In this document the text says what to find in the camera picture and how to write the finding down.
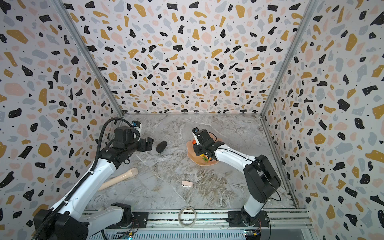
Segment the clear tape roll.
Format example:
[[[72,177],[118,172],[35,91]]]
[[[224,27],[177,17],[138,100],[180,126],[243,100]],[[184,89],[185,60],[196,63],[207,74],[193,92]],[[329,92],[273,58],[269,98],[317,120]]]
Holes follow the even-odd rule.
[[[178,213],[178,222],[183,228],[191,228],[197,221],[197,212],[194,208],[186,206]]]

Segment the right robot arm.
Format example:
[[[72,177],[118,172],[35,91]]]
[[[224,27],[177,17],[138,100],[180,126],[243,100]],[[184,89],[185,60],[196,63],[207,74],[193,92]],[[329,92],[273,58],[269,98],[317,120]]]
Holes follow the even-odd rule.
[[[228,222],[249,227],[261,224],[265,204],[281,186],[281,180],[268,158],[264,155],[249,156],[236,151],[224,142],[214,140],[205,129],[194,128],[192,132],[192,147],[197,157],[203,157],[209,162],[225,163],[245,176],[250,196],[241,208],[240,215],[229,216]]]

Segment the dark fake avocado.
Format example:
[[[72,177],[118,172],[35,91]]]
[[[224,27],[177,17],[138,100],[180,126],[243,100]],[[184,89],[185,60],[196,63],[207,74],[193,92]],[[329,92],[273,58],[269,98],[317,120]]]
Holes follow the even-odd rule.
[[[156,147],[156,152],[162,153],[166,149],[167,145],[168,143],[166,141],[160,142]]]

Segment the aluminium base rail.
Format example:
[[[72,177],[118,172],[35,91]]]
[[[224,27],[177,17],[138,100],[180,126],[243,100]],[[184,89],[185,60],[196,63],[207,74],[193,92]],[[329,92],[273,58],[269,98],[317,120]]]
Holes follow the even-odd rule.
[[[253,226],[239,210],[134,211],[134,226],[108,227],[92,240],[315,240],[304,209],[265,209]]]

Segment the pink scalloped fruit bowl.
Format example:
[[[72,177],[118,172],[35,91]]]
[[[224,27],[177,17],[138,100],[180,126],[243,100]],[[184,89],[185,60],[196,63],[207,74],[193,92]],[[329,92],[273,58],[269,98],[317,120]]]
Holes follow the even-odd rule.
[[[210,136],[214,140],[218,140],[215,134],[213,134],[211,132],[209,132],[209,133],[210,133]],[[193,138],[191,141],[187,142],[187,150],[188,150],[188,158],[190,160],[192,160],[194,163],[196,163],[199,166],[212,166],[212,165],[216,165],[219,162],[217,159],[210,159],[210,163],[208,165],[205,165],[204,161],[202,159],[202,156],[197,156],[195,154],[194,149],[193,149],[193,143],[195,143],[195,138]]]

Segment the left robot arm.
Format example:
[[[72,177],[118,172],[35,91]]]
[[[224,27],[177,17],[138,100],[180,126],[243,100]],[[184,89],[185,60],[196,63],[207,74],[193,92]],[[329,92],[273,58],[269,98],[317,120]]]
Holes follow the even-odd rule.
[[[134,223],[131,206],[126,204],[114,203],[89,217],[83,217],[83,212],[121,164],[128,163],[134,152],[148,150],[141,128],[139,121],[118,127],[104,148],[97,146],[95,161],[85,175],[49,210],[40,210],[34,216],[34,240],[85,240],[109,226],[129,227]]]

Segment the beige wooden pestle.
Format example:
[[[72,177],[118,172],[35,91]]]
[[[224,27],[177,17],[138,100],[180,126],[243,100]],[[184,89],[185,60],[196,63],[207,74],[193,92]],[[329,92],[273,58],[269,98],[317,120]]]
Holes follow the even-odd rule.
[[[125,172],[125,173],[123,173],[123,174],[121,174],[121,175],[119,175],[119,176],[117,176],[117,177],[115,177],[113,179],[110,179],[107,182],[103,183],[101,185],[101,187],[99,188],[99,191],[102,191],[102,190],[104,190],[106,188],[109,188],[109,187],[111,187],[113,185],[116,185],[117,183],[120,183],[120,182],[122,182],[124,180],[127,180],[129,178],[133,178],[133,177],[137,176],[138,173],[139,173],[139,170],[137,168],[131,168],[127,172]]]

